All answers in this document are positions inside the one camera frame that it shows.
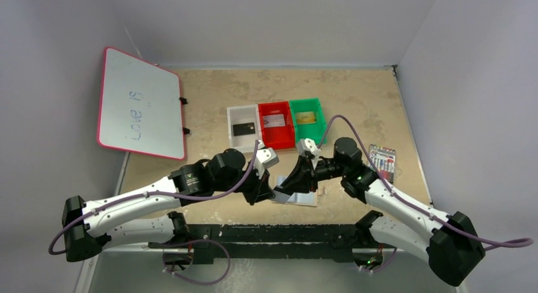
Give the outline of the beige leather card holder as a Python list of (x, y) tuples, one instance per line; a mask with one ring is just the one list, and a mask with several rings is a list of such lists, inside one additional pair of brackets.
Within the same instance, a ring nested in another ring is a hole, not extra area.
[(318, 196), (319, 192), (293, 193), (292, 197), (286, 203), (277, 203), (274, 202), (273, 199), (271, 199), (271, 201), (276, 204), (291, 204), (316, 207), (318, 205)]

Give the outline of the green plastic bin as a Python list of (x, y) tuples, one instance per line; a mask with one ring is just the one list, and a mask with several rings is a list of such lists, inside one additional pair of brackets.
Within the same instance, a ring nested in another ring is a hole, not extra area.
[(318, 98), (289, 101), (295, 129), (295, 143), (300, 139), (312, 139), (319, 144), (327, 124)]

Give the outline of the red plastic bin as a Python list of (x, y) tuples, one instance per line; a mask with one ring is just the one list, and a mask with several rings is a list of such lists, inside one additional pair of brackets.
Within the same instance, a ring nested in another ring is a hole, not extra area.
[[(259, 118), (261, 123), (261, 135), (266, 147), (274, 150), (289, 149), (295, 146), (295, 129), (292, 121), (290, 106), (288, 101), (278, 101), (273, 103), (261, 103), (258, 105)], [(264, 128), (262, 116), (283, 114), (285, 117), (285, 127)]]

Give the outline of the white plastic bin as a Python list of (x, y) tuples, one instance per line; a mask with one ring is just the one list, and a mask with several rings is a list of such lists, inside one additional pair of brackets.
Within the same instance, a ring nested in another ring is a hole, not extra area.
[(258, 105), (227, 107), (226, 115), (230, 147), (251, 153), (254, 142), (262, 139)]

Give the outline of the pack of coloured markers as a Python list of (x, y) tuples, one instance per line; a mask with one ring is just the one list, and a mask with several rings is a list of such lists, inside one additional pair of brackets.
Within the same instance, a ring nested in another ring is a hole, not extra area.
[(369, 157), (374, 167), (383, 175), (389, 183), (395, 180), (396, 150), (388, 147), (381, 147), (375, 144), (369, 146)]

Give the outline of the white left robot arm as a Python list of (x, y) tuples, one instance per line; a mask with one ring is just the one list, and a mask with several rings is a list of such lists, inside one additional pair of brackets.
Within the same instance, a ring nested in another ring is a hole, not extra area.
[(278, 161), (271, 148), (257, 150), (250, 162), (231, 148), (132, 192), (92, 201), (71, 197), (62, 214), (62, 254), (68, 262), (78, 262), (120, 245), (186, 242), (188, 226), (177, 208), (230, 193), (243, 194), (250, 205), (272, 199), (268, 169)]

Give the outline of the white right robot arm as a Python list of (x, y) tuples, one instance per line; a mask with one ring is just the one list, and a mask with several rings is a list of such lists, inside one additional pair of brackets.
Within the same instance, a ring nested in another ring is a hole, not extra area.
[(357, 224), (360, 236), (415, 255), (453, 287), (485, 257), (481, 243), (468, 237), (476, 230), (467, 215), (439, 211), (384, 183), (363, 163), (355, 140), (338, 138), (331, 158), (321, 157), (311, 139), (301, 140), (297, 148), (298, 161), (275, 187), (277, 195), (315, 192), (320, 181), (340, 178), (351, 198), (375, 207)]

